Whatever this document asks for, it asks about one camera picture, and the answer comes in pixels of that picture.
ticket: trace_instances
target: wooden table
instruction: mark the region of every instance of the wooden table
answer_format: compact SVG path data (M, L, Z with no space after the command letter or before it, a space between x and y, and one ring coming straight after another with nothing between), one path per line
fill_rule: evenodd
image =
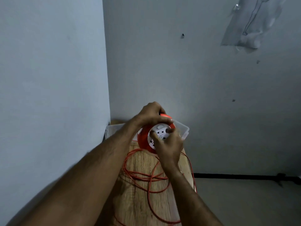
M139 145L133 141L129 151L136 148L139 148ZM137 152L128 159L127 169L151 174L157 162L158 160L155 157L145 152ZM189 163L183 155L180 157L179 167L193 187L193 178ZM158 165L155 174L161 172L163 172L162 167ZM147 201L147 192L133 186L132 180L125 178L122 174L121 171L96 225L121 225L115 220L114 215L126 226L168 225L158 220L151 212ZM148 187L147 182L137 181L137 183L146 189ZM167 184L167 180L152 182L151 190L162 190ZM150 194L150 202L155 213L161 218L168 221L179 220L171 186L162 193Z

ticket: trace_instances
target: right hand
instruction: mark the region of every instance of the right hand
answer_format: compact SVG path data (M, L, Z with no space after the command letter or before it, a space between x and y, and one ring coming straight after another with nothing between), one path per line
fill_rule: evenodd
M150 136L154 141L161 166L165 174L169 176L180 170L178 162L183 149L183 141L177 129L166 129L166 132L169 133L169 136L164 141L154 131L150 132Z

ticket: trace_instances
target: left hand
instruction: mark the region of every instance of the left hand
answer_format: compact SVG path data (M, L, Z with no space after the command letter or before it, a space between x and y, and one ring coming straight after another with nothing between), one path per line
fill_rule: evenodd
M136 117L139 119L142 126L147 124L156 125L159 123L172 123L170 118L162 117L159 115L159 113L165 114L165 110L158 102L152 102L144 106Z

